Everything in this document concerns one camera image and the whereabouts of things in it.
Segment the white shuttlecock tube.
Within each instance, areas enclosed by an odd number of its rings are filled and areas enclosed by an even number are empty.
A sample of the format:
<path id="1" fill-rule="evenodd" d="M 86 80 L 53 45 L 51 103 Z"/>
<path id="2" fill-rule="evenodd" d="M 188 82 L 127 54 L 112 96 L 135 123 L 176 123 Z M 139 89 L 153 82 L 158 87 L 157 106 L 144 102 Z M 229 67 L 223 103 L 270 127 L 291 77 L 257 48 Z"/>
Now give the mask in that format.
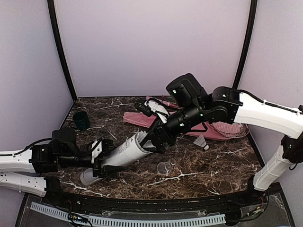
<path id="1" fill-rule="evenodd" d="M 123 166 L 126 167 L 129 164 L 145 157 L 151 152 L 145 151 L 137 140 L 136 133 L 131 138 L 127 139 L 122 145 L 114 149 L 111 154 L 102 161 L 103 165 Z"/>

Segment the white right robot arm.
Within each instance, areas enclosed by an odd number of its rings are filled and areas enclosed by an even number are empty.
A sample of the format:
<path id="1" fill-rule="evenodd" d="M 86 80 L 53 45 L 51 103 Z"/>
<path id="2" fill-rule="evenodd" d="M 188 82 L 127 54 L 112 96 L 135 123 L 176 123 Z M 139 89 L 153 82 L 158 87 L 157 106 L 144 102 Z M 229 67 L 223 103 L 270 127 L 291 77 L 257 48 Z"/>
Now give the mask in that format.
<path id="1" fill-rule="evenodd" d="M 147 135 L 140 145 L 152 143 L 150 152 L 165 153 L 164 145 L 173 146 L 180 134 L 193 130 L 198 124 L 225 122 L 243 123 L 267 128 L 284 135 L 277 152 L 257 172 L 252 187 L 242 194 L 242 202 L 252 205 L 282 173 L 303 161 L 303 109 L 290 108 L 262 100 L 245 90 L 217 87 L 207 94 L 190 73 L 179 76 L 166 87 L 179 109 L 169 114 L 146 103 L 140 110 L 155 115 Z"/>

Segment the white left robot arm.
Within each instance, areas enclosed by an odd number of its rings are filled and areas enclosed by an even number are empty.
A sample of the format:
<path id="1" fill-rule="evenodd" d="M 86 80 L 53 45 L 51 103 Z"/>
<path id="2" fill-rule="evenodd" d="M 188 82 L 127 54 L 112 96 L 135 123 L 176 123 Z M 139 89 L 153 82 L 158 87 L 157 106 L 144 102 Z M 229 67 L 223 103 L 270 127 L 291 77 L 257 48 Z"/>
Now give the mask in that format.
<path id="1" fill-rule="evenodd" d="M 40 197 L 48 196 L 56 206 L 63 206 L 67 196 L 61 192 L 55 177 L 31 177 L 26 173 L 57 172 L 58 168 L 86 167 L 97 180 L 124 170 L 123 166 L 105 164 L 113 153 L 113 141 L 99 138 L 90 142 L 85 150 L 76 143 L 77 134 L 71 128 L 54 130 L 50 138 L 37 140 L 23 150 L 1 152 L 0 184 L 2 187 L 27 192 Z"/>

